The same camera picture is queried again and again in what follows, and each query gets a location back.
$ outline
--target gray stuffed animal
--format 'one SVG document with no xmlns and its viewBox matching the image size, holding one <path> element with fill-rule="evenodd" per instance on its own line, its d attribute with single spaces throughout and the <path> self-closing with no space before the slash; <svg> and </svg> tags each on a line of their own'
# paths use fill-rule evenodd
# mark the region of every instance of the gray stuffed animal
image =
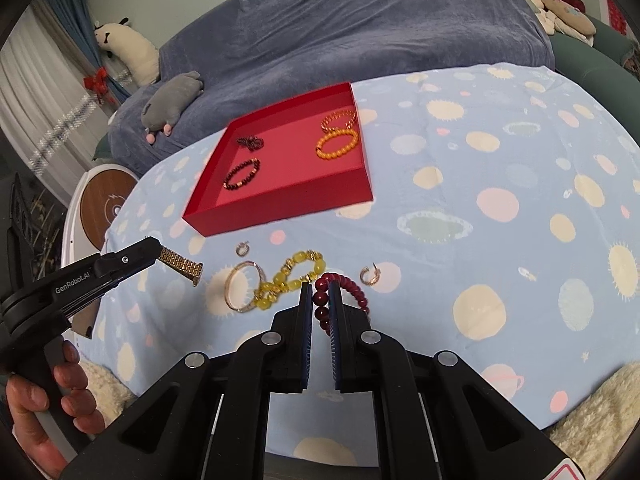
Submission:
<svg viewBox="0 0 640 480">
<path fill-rule="evenodd" d="M 168 137 L 182 113 L 204 93 L 204 83 L 196 71 L 180 74 L 162 85 L 142 110 L 146 140 L 156 142 L 156 133 Z"/>
</svg>

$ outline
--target human hand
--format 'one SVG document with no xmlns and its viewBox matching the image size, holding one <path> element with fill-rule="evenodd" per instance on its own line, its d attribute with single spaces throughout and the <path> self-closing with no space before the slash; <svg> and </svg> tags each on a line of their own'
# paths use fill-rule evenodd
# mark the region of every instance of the human hand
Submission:
<svg viewBox="0 0 640 480">
<path fill-rule="evenodd" d="M 71 394 L 62 398 L 62 409 L 75 418 L 78 430 L 87 434 L 104 431 L 104 419 L 96 409 L 94 395 L 87 390 L 88 379 L 76 347 L 69 341 L 63 346 L 66 363 L 53 369 L 53 377 Z M 46 412 L 49 399 L 45 391 L 24 377 L 12 376 L 6 386 L 6 398 L 14 418 L 15 437 L 25 453 L 50 477 L 57 479 L 66 467 L 66 460 L 42 429 L 34 412 Z"/>
</svg>

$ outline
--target yellow beaded bracelet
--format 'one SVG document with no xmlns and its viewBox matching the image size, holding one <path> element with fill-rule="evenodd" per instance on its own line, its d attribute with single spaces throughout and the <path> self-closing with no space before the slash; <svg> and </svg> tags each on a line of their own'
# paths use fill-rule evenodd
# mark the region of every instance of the yellow beaded bracelet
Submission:
<svg viewBox="0 0 640 480">
<path fill-rule="evenodd" d="M 314 262 L 314 270 L 300 276 L 296 280 L 287 281 L 291 275 L 293 267 L 305 261 Z M 284 265 L 280 268 L 271 282 L 262 282 L 258 288 L 254 290 L 254 299 L 252 303 L 261 310 L 267 310 L 273 303 L 278 301 L 281 294 L 298 290 L 302 286 L 302 282 L 313 282 L 326 269 L 326 262 L 322 259 L 322 254 L 316 251 L 300 251 L 291 258 L 287 258 Z"/>
</svg>

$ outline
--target white stuffed animal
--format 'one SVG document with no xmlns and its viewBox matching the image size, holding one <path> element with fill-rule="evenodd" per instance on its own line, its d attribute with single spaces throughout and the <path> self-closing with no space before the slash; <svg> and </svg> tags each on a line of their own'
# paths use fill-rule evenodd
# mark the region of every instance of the white stuffed animal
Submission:
<svg viewBox="0 0 640 480">
<path fill-rule="evenodd" d="M 127 27 L 128 21 L 124 18 L 120 23 L 96 27 L 95 39 L 102 50 L 115 54 L 127 65 L 138 86 L 149 85 L 160 75 L 160 53 L 142 34 Z"/>
</svg>

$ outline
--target orange beaded bracelet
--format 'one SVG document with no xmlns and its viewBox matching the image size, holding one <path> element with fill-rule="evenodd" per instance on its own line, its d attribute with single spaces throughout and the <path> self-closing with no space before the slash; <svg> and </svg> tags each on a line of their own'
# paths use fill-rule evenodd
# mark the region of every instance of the orange beaded bracelet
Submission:
<svg viewBox="0 0 640 480">
<path fill-rule="evenodd" d="M 336 152 L 325 153 L 322 150 L 322 147 L 328 140 L 331 140 L 334 137 L 340 137 L 340 136 L 351 136 L 353 137 L 353 139 L 351 139 L 351 142 L 347 144 L 344 148 L 341 148 Z M 337 130 L 329 132 L 322 139 L 318 140 L 318 143 L 316 144 L 316 155 L 319 156 L 320 158 L 324 158 L 324 160 L 338 158 L 339 156 L 343 156 L 346 153 L 349 153 L 353 148 L 355 148 L 358 145 L 359 142 L 360 142 L 360 136 L 356 131 L 347 129 L 347 128 L 338 128 Z"/>
</svg>

